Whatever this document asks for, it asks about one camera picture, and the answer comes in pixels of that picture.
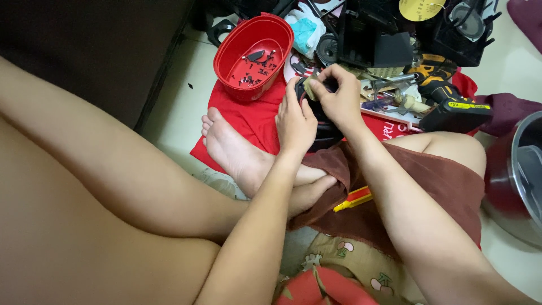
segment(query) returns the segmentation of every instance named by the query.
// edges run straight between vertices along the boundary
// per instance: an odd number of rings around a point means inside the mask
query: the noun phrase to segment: yellow round tag
[[[424,21],[435,17],[446,0],[401,0],[399,11],[410,21]]]

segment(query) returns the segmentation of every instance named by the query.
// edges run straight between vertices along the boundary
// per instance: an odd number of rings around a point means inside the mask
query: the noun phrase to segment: brown towel
[[[478,210],[484,195],[483,179],[450,159],[383,144],[406,172],[479,245],[481,223]],[[365,242],[399,259],[374,201],[338,213],[332,210],[346,199],[348,192],[367,185],[346,142],[305,157],[303,164],[327,171],[337,178],[338,183],[326,191],[310,210],[293,218],[288,225],[290,230],[310,226],[325,234]]]

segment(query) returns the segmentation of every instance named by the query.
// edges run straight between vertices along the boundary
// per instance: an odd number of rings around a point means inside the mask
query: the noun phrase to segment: teal cloth
[[[307,54],[309,50],[307,41],[316,30],[316,23],[308,18],[302,18],[290,26],[294,30],[294,49],[302,54]]]

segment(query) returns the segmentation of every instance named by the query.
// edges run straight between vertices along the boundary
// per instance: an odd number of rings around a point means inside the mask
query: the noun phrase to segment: cordless drill
[[[419,67],[408,73],[417,73],[418,90],[427,99],[426,104],[437,106],[419,123],[422,130],[451,131],[465,134],[493,117],[488,104],[476,104],[459,94],[448,80],[457,71],[457,65],[440,55],[422,54]]]

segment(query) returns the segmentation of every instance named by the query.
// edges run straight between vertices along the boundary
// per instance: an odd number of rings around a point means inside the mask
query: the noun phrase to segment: purple cloth
[[[489,104],[493,108],[493,118],[480,127],[480,131],[495,137],[509,133],[517,122],[531,113],[542,111],[542,104],[536,101],[520,99],[510,93],[476,96],[476,102]]]
[[[542,0],[510,0],[506,8],[514,23],[542,53]]]

